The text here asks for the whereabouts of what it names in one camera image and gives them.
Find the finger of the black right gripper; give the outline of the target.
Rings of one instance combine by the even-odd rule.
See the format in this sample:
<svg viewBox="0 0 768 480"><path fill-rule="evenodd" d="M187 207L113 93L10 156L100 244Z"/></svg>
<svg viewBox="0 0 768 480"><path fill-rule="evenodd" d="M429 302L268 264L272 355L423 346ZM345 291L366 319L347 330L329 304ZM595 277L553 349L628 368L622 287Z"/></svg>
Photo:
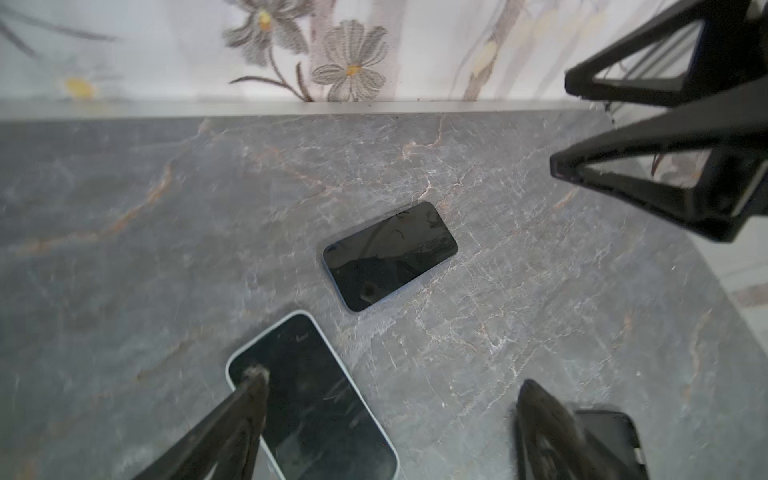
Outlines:
<svg viewBox="0 0 768 480"><path fill-rule="evenodd" d="M767 214L767 81L743 84L577 143L554 178L731 243Z"/></svg>
<svg viewBox="0 0 768 480"><path fill-rule="evenodd" d="M673 108L767 75L767 3L678 1L565 73L572 96Z"/></svg>

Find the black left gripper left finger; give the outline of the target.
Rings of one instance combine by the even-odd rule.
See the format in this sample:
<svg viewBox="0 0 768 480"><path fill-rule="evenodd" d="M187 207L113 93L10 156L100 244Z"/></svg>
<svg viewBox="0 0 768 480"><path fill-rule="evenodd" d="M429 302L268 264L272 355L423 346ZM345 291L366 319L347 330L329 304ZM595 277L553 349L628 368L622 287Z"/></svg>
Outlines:
<svg viewBox="0 0 768 480"><path fill-rule="evenodd" d="M209 415L137 475L139 479L250 479L266 422L269 371L247 368Z"/></svg>

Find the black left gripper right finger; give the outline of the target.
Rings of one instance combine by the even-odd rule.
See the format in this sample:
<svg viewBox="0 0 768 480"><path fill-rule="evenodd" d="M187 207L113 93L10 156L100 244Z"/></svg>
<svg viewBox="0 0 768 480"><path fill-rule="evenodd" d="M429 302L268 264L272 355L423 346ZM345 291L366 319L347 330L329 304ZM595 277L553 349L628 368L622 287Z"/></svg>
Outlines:
<svg viewBox="0 0 768 480"><path fill-rule="evenodd" d="M521 434L536 479L622 479L607 447L538 382L523 382L517 401Z"/></svg>

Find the black phone case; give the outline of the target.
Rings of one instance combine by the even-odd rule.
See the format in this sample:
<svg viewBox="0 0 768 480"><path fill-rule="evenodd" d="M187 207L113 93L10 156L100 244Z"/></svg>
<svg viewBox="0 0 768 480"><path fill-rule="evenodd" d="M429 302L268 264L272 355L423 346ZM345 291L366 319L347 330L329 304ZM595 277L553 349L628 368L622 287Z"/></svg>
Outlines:
<svg viewBox="0 0 768 480"><path fill-rule="evenodd" d="M639 435L625 413L606 409L577 410L589 451L616 479L648 479L648 470Z"/></svg>

